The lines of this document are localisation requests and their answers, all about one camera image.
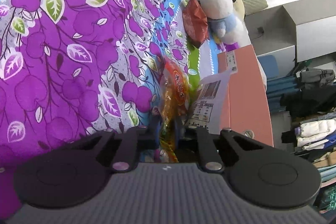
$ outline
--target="barcode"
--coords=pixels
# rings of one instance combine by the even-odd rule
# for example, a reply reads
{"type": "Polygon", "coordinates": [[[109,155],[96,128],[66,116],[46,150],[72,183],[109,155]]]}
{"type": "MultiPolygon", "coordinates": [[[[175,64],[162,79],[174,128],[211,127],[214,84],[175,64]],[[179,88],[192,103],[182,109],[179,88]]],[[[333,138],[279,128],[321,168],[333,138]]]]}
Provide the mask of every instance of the barcode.
{"type": "Polygon", "coordinates": [[[199,99],[215,99],[221,80],[206,84],[203,88],[199,99]]]}

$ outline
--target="snack package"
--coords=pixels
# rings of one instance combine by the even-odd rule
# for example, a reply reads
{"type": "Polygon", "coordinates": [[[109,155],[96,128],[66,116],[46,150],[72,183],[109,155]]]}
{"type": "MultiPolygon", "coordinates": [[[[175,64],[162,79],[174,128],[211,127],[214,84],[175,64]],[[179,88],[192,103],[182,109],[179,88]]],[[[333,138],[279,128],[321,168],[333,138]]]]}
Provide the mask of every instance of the snack package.
{"type": "Polygon", "coordinates": [[[189,84],[180,67],[168,57],[165,58],[163,77],[160,81],[160,113],[163,126],[160,132],[160,145],[169,156],[170,162],[177,162],[174,154],[176,139],[172,121],[175,116],[186,117],[189,107],[189,84]]]}
{"type": "Polygon", "coordinates": [[[185,32],[192,40],[192,44],[199,48],[209,39],[208,19],[197,0],[189,0],[182,11],[185,32]]]}

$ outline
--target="white sticker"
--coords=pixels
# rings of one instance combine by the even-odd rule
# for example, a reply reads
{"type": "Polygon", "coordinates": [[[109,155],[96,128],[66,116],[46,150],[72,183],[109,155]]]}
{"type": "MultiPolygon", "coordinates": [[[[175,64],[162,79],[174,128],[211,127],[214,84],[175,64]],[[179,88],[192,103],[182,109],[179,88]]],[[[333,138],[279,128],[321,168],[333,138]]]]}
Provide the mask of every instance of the white sticker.
{"type": "Polygon", "coordinates": [[[235,74],[238,72],[237,59],[235,55],[235,51],[226,53],[226,66],[231,69],[231,74],[235,74]]]}

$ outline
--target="gray ribbed surface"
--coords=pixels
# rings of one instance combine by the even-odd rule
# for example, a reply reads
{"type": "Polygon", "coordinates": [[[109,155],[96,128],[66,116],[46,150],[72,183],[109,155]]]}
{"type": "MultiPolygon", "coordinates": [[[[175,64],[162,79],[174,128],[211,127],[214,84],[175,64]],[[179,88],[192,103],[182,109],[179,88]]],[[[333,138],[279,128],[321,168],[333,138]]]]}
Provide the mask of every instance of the gray ribbed surface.
{"type": "Polygon", "coordinates": [[[196,164],[139,164],[130,173],[113,175],[90,201],[63,210],[25,205],[9,224],[322,224],[310,207],[271,211],[236,196],[221,176],[196,164]]]}

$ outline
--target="barcode label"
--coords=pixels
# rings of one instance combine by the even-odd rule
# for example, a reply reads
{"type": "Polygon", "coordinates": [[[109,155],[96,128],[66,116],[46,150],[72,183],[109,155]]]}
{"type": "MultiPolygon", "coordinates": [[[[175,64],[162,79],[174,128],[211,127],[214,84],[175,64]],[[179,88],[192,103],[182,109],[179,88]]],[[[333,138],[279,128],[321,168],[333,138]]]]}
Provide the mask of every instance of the barcode label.
{"type": "Polygon", "coordinates": [[[227,69],[231,69],[231,74],[238,72],[235,51],[226,54],[226,65],[227,69]]]}
{"type": "Polygon", "coordinates": [[[221,80],[206,84],[198,99],[215,99],[221,80]]]}

